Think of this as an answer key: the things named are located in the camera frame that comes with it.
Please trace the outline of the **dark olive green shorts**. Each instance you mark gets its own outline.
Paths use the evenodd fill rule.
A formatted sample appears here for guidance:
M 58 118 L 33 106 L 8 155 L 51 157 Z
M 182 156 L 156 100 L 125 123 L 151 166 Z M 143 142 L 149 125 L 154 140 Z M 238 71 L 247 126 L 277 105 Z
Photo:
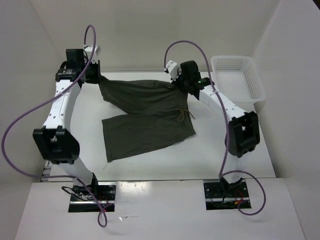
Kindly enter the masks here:
M 102 120 L 107 162 L 164 149 L 196 134 L 188 94 L 160 80 L 102 77 L 104 101 L 124 112 Z

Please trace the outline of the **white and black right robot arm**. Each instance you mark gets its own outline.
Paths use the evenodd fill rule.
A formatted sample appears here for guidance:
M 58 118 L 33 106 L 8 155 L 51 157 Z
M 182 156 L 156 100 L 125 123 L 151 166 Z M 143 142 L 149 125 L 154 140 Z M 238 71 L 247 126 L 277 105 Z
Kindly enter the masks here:
M 193 60 L 181 64 L 170 60 L 164 70 L 175 86 L 206 104 L 224 121 L 226 153 L 219 171 L 219 191 L 225 197 L 232 196 L 241 185 L 249 154 L 260 143 L 257 114 L 233 103 L 215 86 L 210 75 L 202 77 Z

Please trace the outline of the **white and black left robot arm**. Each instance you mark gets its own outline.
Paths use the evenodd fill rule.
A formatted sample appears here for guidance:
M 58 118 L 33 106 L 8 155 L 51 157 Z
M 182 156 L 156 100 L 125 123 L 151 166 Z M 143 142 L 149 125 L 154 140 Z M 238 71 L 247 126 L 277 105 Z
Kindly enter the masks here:
M 96 199 L 101 189 L 95 174 L 80 158 L 80 144 L 71 134 L 71 119 L 82 85 L 101 81 L 99 51 L 99 46 L 66 50 L 66 61 L 55 75 L 56 99 L 42 127 L 32 133 L 42 157 L 72 177 L 76 189 L 89 200 Z

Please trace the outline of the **white perforated plastic basket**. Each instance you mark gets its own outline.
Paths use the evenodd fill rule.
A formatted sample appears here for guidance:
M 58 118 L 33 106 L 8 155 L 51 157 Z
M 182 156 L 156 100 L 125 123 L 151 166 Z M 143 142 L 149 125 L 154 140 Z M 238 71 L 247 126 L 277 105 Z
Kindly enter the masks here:
M 232 102 L 253 105 L 266 100 L 265 89 L 251 57 L 213 56 L 211 66 L 215 85 Z

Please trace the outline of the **aluminium table edge rail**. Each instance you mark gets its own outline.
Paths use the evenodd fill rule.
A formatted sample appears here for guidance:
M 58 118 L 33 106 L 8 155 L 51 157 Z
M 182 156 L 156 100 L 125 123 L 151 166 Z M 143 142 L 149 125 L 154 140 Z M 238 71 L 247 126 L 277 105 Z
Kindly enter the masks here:
M 33 138 L 46 164 L 42 177 L 52 176 L 53 166 L 64 170 L 63 175 L 76 176 L 82 169 L 80 144 L 71 134 L 71 119 L 81 84 L 76 83 L 77 75 L 59 70 L 56 74 L 54 100 L 40 129 L 33 131 Z

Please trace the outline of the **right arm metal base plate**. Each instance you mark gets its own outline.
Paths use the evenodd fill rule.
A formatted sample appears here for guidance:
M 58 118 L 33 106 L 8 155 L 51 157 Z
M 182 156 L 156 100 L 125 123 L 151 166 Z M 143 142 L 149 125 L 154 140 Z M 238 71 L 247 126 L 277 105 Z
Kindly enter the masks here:
M 207 211 L 251 209 L 247 184 L 243 180 L 239 186 L 223 190 L 218 179 L 203 182 L 205 207 Z

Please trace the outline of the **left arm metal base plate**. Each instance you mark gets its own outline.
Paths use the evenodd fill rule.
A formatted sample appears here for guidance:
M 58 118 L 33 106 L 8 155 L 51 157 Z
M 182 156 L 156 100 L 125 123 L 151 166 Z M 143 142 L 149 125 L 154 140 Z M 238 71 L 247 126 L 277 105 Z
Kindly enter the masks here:
M 116 182 L 100 182 L 97 193 L 94 193 L 94 196 L 105 212 L 115 211 L 116 185 Z M 83 186 L 63 186 L 61 189 L 70 195 L 69 213 L 91 213 L 100 211 L 93 197 Z

